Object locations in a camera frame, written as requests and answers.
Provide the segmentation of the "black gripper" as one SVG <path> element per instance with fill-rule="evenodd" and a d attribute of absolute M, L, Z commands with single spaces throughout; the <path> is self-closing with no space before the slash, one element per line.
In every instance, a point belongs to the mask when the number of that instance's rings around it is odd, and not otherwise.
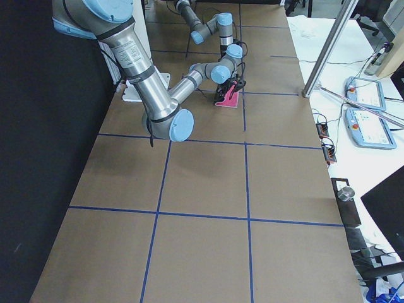
<path fill-rule="evenodd" d="M 237 85 L 236 78 L 229 78 L 224 83 L 219 84 L 217 86 L 217 94 L 218 95 L 226 95 L 228 92 L 234 91 L 234 88 Z"/>

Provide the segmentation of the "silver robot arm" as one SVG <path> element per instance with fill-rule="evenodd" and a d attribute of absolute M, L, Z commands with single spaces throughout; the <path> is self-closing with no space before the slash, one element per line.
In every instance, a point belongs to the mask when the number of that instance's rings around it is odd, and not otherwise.
<path fill-rule="evenodd" d="M 172 89 L 165 87 L 135 32 L 132 1 L 53 1 L 52 20 L 59 33 L 107 44 L 140 96 L 145 108 L 142 123 L 150 138 L 180 142 L 190 137 L 194 127 L 194 117 L 181 107 L 182 103 L 205 80 L 218 85 L 231 80 L 241 63 L 243 50 L 233 40 L 231 13 L 219 13 L 202 23 L 190 1 L 174 4 L 190 26 L 195 44 L 219 34 L 222 57 L 217 62 L 192 65 Z"/>
<path fill-rule="evenodd" d="M 232 13 L 215 14 L 211 20 L 203 23 L 191 7 L 193 1 L 174 1 L 175 10 L 183 17 L 190 27 L 190 36 L 196 45 L 204 43 L 207 38 L 218 32 L 220 38 L 220 53 L 223 57 L 227 47 L 233 44 L 233 17 Z"/>

